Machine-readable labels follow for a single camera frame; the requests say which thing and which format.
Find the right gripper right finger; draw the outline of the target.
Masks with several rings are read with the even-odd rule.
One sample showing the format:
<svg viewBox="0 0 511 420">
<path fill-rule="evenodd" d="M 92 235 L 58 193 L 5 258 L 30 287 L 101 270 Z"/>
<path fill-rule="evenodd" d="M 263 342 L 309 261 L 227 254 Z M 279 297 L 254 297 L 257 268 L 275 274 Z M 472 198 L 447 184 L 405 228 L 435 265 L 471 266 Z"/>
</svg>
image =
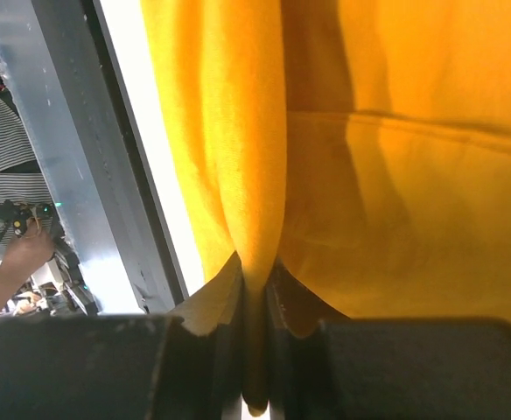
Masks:
<svg viewBox="0 0 511 420">
<path fill-rule="evenodd" d="M 511 419 L 511 324 L 349 318 L 281 263 L 266 285 L 274 419 Z"/>
</svg>

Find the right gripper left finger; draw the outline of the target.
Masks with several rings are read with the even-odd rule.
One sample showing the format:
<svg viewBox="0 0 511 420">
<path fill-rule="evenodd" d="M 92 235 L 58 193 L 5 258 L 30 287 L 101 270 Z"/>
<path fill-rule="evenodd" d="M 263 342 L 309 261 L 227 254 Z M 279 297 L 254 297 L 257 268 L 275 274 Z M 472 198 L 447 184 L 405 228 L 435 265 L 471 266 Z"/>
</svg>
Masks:
<svg viewBox="0 0 511 420">
<path fill-rule="evenodd" d="M 0 419 L 238 419 L 242 266 L 165 315 L 0 318 Z"/>
</svg>

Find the yellow t shirt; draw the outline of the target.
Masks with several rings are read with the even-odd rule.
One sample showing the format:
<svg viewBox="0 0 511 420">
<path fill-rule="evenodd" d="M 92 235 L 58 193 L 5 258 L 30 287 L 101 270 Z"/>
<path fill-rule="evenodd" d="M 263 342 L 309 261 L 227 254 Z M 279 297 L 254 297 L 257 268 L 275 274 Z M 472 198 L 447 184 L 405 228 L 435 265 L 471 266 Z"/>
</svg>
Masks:
<svg viewBox="0 0 511 420">
<path fill-rule="evenodd" d="M 349 317 L 511 322 L 511 1 L 145 1 L 164 126 L 206 279 L 281 261 Z"/>
</svg>

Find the operator hand in background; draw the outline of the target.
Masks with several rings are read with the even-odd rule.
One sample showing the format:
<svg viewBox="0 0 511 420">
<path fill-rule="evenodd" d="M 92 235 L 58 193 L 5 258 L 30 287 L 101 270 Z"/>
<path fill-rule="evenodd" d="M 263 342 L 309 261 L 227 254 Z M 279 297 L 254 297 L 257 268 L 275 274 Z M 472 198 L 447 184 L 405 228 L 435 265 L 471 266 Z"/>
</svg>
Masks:
<svg viewBox="0 0 511 420">
<path fill-rule="evenodd" d="M 8 278 L 26 279 L 48 263 L 53 255 L 53 240 L 47 231 L 28 231 L 22 237 L 15 237 L 7 246 L 0 271 Z"/>
</svg>

